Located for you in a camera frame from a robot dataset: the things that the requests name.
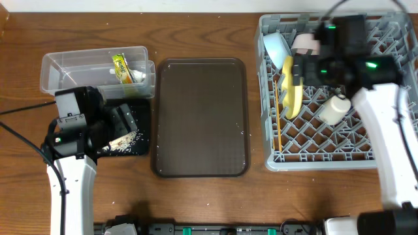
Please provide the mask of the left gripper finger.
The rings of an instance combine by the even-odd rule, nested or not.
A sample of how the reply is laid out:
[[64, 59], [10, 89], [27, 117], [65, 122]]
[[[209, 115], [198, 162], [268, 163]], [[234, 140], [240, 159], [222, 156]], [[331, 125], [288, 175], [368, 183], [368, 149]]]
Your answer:
[[110, 110], [110, 120], [114, 128], [114, 137], [121, 137], [126, 135], [125, 125], [117, 108], [113, 108]]
[[130, 107], [127, 104], [122, 104], [119, 106], [119, 108], [121, 112], [121, 120], [123, 122], [124, 127], [127, 129], [127, 132], [136, 131], [138, 127]]

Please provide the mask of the leftover rice pile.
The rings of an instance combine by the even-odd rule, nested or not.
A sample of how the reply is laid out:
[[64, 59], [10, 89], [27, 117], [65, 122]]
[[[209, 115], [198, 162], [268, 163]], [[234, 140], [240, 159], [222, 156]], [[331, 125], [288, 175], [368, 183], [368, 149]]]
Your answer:
[[105, 147], [102, 148], [103, 151], [117, 151], [119, 153], [129, 153], [133, 150], [134, 145], [142, 140], [143, 134], [139, 131], [130, 132], [122, 137], [119, 137], [113, 141], [110, 141]]

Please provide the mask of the light blue bowl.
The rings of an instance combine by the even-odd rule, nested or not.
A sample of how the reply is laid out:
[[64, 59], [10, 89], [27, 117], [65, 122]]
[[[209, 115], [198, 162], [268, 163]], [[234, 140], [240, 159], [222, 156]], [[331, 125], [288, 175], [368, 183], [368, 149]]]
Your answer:
[[290, 48], [284, 36], [281, 33], [276, 32], [265, 35], [263, 41], [265, 50], [274, 66], [277, 69], [282, 69], [285, 59], [287, 56], [291, 55]]

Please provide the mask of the white pink bowl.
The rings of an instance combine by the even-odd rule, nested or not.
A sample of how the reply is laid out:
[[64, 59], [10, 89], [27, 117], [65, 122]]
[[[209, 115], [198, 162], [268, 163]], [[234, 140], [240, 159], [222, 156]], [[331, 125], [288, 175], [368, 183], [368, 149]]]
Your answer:
[[295, 54], [310, 54], [319, 55], [320, 43], [314, 39], [311, 33], [300, 34], [295, 37], [291, 46], [291, 53]]

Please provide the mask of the yellow plate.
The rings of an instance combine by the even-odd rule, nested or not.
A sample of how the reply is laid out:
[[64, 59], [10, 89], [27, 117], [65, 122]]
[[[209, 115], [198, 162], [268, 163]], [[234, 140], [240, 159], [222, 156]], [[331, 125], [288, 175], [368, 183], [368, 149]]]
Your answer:
[[281, 90], [286, 92], [283, 98], [283, 107], [288, 108], [285, 115], [287, 119], [293, 119], [299, 114], [303, 99], [303, 79], [293, 75], [292, 68], [293, 57], [288, 55], [281, 70], [284, 75]]

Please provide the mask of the white tissue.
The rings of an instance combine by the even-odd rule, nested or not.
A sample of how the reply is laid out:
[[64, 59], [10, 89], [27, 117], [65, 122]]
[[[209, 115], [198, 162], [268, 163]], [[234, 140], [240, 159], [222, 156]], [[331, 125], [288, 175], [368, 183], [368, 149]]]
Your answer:
[[146, 79], [146, 74], [138, 70], [129, 69], [127, 72], [120, 72], [116, 69], [110, 69], [109, 73], [115, 74], [122, 84], [143, 83]]

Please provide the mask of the green snack wrapper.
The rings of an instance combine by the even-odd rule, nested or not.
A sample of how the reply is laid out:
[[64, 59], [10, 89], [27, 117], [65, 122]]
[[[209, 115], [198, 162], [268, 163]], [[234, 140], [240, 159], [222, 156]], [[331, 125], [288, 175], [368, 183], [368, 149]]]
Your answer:
[[135, 81], [131, 75], [125, 56], [123, 54], [116, 54], [112, 56], [114, 63], [114, 72], [118, 80], [122, 84], [133, 84]]

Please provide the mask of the wooden chopstick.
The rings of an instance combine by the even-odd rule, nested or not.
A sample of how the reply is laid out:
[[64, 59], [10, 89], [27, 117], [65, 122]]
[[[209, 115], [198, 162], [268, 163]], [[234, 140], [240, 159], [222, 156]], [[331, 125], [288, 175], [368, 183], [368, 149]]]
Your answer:
[[279, 95], [278, 95], [278, 81], [275, 81], [275, 106], [276, 106], [276, 123], [278, 130], [278, 151], [282, 152], [282, 143], [281, 143], [281, 126], [280, 126], [280, 105], [279, 105]]

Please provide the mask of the white cup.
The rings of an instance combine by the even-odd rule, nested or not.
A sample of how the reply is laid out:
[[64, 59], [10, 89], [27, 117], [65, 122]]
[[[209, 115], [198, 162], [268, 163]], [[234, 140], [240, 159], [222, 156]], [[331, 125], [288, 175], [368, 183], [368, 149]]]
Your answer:
[[345, 95], [334, 95], [324, 104], [319, 119], [328, 124], [336, 125], [344, 118], [351, 108], [351, 101]]

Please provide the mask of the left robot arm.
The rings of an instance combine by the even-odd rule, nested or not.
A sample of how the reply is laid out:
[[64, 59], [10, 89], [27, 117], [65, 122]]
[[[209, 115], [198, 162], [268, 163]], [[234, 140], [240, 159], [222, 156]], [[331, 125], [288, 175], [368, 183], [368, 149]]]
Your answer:
[[76, 152], [64, 154], [56, 144], [65, 147], [69, 141], [64, 137], [55, 137], [54, 130], [59, 126], [63, 131], [78, 131], [76, 137], [84, 137], [87, 127], [86, 117], [79, 109], [72, 112], [59, 111], [59, 117], [53, 120], [43, 145], [47, 174], [51, 190], [50, 234], [138, 234], [134, 222], [94, 227], [93, 187], [97, 173], [97, 163], [91, 155], [84, 153], [83, 144], [76, 141]]

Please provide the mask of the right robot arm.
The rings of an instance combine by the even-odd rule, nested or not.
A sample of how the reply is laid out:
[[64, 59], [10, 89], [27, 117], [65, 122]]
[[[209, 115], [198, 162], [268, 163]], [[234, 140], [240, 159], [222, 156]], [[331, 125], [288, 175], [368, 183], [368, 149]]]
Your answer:
[[371, 143], [381, 188], [381, 211], [326, 219], [313, 234], [416, 234], [417, 137], [394, 59], [296, 55], [291, 74], [294, 83], [313, 78], [345, 87]]

